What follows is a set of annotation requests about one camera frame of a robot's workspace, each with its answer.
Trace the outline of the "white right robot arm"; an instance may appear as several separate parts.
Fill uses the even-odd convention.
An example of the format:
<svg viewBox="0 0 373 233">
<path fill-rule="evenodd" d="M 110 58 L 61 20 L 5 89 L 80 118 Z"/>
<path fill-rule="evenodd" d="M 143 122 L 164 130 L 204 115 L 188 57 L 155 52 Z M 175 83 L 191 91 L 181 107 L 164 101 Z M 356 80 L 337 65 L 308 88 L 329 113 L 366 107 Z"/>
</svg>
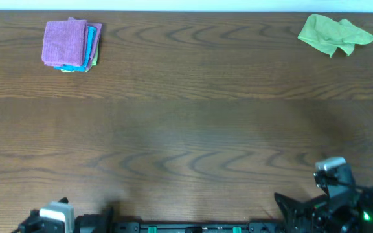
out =
<svg viewBox="0 0 373 233">
<path fill-rule="evenodd" d="M 373 233 L 373 186 L 357 185 L 347 163 L 321 164 L 313 177 L 323 195 L 300 202 L 274 194 L 284 217 L 282 232 Z"/>
</svg>

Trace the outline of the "pink-purple microfiber cloth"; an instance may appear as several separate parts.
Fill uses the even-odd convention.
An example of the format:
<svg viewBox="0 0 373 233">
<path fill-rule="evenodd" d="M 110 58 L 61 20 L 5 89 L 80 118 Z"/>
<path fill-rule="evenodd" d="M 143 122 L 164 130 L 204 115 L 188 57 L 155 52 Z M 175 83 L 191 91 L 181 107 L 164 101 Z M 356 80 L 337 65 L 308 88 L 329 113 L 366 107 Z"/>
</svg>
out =
<svg viewBox="0 0 373 233">
<path fill-rule="evenodd" d="M 87 38 L 86 20 L 49 21 L 45 27 L 41 59 L 47 66 L 81 66 Z"/>
</svg>

